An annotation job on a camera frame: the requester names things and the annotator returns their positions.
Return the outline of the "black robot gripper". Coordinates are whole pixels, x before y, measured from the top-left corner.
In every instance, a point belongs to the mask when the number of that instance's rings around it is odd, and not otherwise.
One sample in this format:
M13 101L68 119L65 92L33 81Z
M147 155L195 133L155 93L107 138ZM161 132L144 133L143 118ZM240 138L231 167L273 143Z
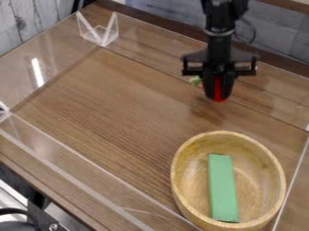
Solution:
M182 60L182 75L198 76L203 73L203 92L210 98L215 98L215 77L207 68L222 72L226 67L235 69L240 76L254 75L256 71L256 61L259 57L248 51L239 50L231 45L231 36L234 31L210 32L207 46L195 52L184 54ZM226 100L230 97L234 80L236 78L234 71L227 71L220 80L220 98Z

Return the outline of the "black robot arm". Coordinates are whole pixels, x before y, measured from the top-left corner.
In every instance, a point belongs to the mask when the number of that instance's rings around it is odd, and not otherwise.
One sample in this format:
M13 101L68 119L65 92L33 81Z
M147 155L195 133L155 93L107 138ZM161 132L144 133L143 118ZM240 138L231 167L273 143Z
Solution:
M238 76L256 71L258 56L231 47L235 24L248 10L248 0L200 0L200 4L207 46L182 56L182 75L196 76L204 96L222 102L231 95Z

